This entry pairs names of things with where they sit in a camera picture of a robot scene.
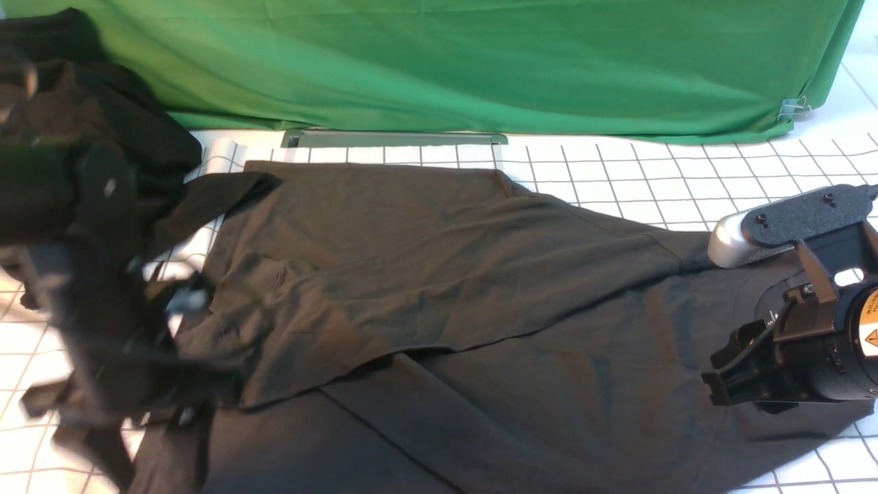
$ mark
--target black t-shirt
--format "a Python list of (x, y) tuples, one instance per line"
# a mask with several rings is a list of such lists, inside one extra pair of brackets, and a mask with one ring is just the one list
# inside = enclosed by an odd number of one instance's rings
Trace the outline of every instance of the black t-shirt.
[[(872, 410), (710, 403), (710, 354), (781, 304), (795, 257), (716, 269), (707, 233), (496, 171), (248, 169), (283, 183), (226, 218), (212, 315), (177, 337), (258, 348), (205, 424), (205, 493), (721, 494)], [(185, 434), (148, 431), (130, 492), (185, 491)]]

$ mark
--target warning label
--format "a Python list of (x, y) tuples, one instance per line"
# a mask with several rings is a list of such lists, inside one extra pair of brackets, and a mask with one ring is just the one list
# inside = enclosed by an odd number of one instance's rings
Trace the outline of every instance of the warning label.
[(878, 357), (878, 291), (869, 295), (860, 312), (860, 348), (867, 357)]

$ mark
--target black cloth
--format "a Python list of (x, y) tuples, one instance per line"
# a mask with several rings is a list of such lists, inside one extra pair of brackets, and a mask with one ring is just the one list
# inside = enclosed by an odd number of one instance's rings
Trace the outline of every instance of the black cloth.
[[(257, 349), (239, 406), (202, 424), (205, 493), (720, 494), (872, 410), (710, 403), (710, 354), (780, 307), (795, 257), (716, 269), (706, 233), (495, 171), (248, 170), (283, 183), (226, 218), (212, 314), (177, 335)], [(148, 429), (131, 494), (190, 488), (187, 434)]]
[[(38, 91), (25, 99), (27, 63)], [(0, 21), (0, 102), (11, 106), (0, 142), (82, 139), (119, 146), (136, 170), (140, 222), (166, 214), (201, 144), (159, 105), (131, 70), (109, 63), (88, 17), (69, 9)]]
[[(25, 90), (28, 67), (38, 74), (31, 98)], [(269, 177), (248, 174), (184, 185), (201, 164), (201, 144), (165, 113), (136, 74), (109, 62), (94, 25), (74, 9), (0, 21), (0, 109), (8, 110), (0, 149), (8, 142), (62, 139), (107, 142), (123, 151), (137, 180), (143, 235), (143, 252), (133, 254), (143, 258), (163, 254), (270, 183)], [(0, 245), (0, 267), (24, 281), (18, 252)], [(37, 308), (26, 283), (22, 303)]]

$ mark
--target screw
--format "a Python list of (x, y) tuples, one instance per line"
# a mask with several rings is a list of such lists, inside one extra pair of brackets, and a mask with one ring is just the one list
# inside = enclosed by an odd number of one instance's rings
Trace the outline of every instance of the screw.
[(112, 193), (115, 190), (116, 190), (116, 180), (110, 178), (110, 180), (107, 181), (107, 184), (104, 185), (104, 196), (106, 196), (106, 197), (112, 196)]
[(192, 407), (186, 407), (180, 412), (180, 421), (179, 425), (188, 425), (192, 423), (192, 419), (195, 418), (195, 410)]

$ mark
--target green fabric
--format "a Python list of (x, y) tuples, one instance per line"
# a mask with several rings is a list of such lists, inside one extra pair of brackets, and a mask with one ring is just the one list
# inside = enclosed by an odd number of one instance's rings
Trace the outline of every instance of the green fabric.
[(5, 0), (72, 6), (190, 128), (757, 142), (821, 105), (864, 0)]

